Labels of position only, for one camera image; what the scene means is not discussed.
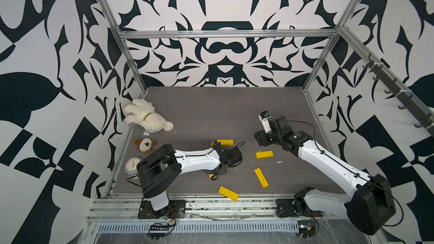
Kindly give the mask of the yellow block top bar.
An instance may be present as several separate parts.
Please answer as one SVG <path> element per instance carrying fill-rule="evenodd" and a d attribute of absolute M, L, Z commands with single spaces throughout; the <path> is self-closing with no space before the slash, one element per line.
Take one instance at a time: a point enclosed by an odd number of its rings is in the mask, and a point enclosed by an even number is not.
<path fill-rule="evenodd" d="M 227 139 L 216 140 L 216 141 L 211 143 L 211 146 L 213 147 L 216 142 L 218 142 L 221 146 L 227 146 L 227 147 L 234 146 L 234 141 L 233 140 L 227 140 Z"/>

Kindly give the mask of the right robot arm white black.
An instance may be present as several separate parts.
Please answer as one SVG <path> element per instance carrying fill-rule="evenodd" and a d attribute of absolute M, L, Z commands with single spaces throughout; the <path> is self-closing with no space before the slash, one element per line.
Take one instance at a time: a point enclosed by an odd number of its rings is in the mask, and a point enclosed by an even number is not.
<path fill-rule="evenodd" d="M 277 215 L 310 216 L 325 212 L 348 219 L 362 233 L 373 236 L 395 215 L 396 206 L 389 181 L 371 176 L 341 160 L 314 137 L 294 131 L 283 116 L 273 119 L 267 111 L 260 113 L 263 130 L 255 133 L 259 146 L 278 145 L 320 170 L 334 181 L 341 194 L 305 187 L 294 195 L 291 203 L 278 203 Z"/>

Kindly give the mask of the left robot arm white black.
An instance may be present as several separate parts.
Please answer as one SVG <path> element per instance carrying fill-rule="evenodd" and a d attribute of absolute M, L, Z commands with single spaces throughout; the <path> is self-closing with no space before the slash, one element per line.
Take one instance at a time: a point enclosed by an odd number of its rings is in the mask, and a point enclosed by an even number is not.
<path fill-rule="evenodd" d="M 170 210 L 167 189 L 178 176 L 202 171 L 215 181 L 225 175 L 228 168 L 235 168 L 242 161 L 238 146 L 229 148 L 218 141 L 199 151 L 175 150 L 171 144 L 166 144 L 139 162 L 137 173 L 132 177 L 139 180 L 143 198 L 149 201 L 152 212 L 160 217 Z"/>

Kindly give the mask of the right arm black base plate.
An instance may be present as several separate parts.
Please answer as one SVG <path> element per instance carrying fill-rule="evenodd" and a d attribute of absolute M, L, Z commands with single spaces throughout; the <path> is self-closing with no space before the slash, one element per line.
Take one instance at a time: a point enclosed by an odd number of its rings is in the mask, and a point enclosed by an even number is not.
<path fill-rule="evenodd" d="M 276 214 L 280 218 L 294 217 L 322 217 L 320 211 L 313 211 L 308 208 L 307 204 L 300 198 L 297 199 L 277 199 Z"/>

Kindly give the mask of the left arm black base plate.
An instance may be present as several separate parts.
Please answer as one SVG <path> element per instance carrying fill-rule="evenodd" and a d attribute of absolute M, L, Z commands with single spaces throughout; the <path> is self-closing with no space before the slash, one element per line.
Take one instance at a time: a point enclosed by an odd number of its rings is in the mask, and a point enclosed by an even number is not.
<path fill-rule="evenodd" d="M 169 200 L 169 204 L 161 210 L 154 210 L 147 200 L 142 200 L 139 208 L 138 219 L 169 219 L 179 218 L 185 214 L 185 200 Z"/>

